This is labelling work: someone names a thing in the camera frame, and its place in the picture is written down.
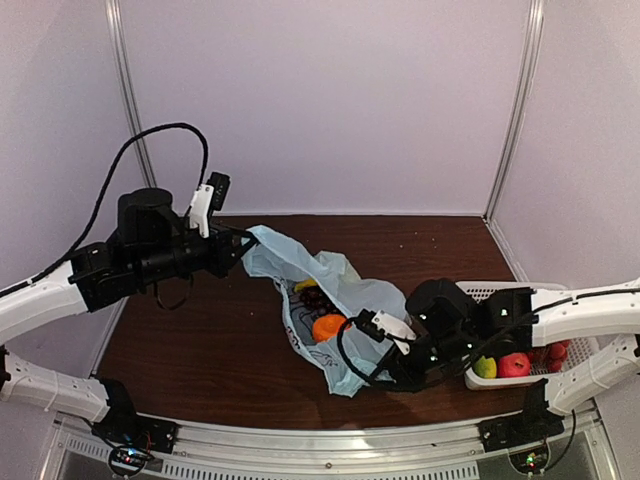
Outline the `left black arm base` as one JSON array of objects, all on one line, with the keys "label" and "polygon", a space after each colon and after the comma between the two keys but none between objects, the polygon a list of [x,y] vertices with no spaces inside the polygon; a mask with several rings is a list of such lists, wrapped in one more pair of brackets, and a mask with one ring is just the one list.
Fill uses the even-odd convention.
[{"label": "left black arm base", "polygon": [[100,379],[99,382],[107,393],[108,410],[101,421],[92,424],[96,435],[138,449],[173,452],[177,423],[139,414],[121,382],[113,379]]}]

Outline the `orange mandarin fruit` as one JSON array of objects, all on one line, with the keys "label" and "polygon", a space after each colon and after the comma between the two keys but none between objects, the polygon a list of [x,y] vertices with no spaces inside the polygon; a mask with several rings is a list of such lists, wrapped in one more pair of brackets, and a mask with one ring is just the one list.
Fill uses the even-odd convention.
[{"label": "orange mandarin fruit", "polygon": [[316,343],[326,342],[337,335],[347,319],[340,314],[319,317],[312,325],[312,338]]}]

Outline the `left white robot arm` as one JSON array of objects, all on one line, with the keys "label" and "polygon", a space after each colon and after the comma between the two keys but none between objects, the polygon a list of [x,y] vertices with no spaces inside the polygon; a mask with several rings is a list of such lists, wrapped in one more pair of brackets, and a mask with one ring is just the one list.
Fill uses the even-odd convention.
[{"label": "left white robot arm", "polygon": [[88,378],[108,316],[122,301],[169,279],[205,271],[223,278],[256,244],[246,230],[216,224],[218,187],[200,186],[185,215],[163,189],[120,197],[117,225],[101,242],[74,247],[62,262],[1,294],[1,398],[104,424],[123,444],[144,433],[126,389]]}]

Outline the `light blue plastic bag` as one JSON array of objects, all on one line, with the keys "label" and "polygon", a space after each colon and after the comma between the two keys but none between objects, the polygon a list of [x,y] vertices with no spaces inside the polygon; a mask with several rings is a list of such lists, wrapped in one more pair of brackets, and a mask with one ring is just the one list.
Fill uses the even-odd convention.
[{"label": "light blue plastic bag", "polygon": [[302,243],[264,225],[249,231],[258,243],[244,256],[244,269],[251,277],[274,282],[292,348],[323,372],[331,394],[354,396],[365,382],[345,364],[336,338],[319,339],[314,324],[326,315],[351,318],[364,309],[403,318],[404,294],[390,282],[361,277],[341,253],[312,254]]}]

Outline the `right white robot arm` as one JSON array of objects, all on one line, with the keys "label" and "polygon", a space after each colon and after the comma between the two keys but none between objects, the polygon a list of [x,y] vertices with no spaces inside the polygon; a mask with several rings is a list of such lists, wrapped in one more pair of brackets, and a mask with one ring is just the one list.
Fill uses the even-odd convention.
[{"label": "right white robot arm", "polygon": [[636,280],[583,289],[430,280],[405,308],[370,321],[372,337],[392,343],[383,362],[392,388],[420,391],[456,374],[471,390],[527,387],[538,397],[513,419],[522,441],[639,370]]}]

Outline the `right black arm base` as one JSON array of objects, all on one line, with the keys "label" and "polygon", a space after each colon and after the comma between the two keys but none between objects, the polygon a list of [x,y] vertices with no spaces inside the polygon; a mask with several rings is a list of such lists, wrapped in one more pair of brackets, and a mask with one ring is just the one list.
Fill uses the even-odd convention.
[{"label": "right black arm base", "polygon": [[564,432],[563,416],[549,410],[545,397],[549,380],[543,378],[528,389],[519,413],[495,417],[478,424],[485,452],[542,441]]}]

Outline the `dark purple grape bunch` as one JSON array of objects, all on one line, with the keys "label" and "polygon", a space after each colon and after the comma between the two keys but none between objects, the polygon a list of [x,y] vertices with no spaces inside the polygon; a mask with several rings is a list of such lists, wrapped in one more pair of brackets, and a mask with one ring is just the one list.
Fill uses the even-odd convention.
[{"label": "dark purple grape bunch", "polygon": [[304,307],[320,316],[330,314],[333,311],[333,303],[320,287],[308,288],[299,293],[299,299]]}]

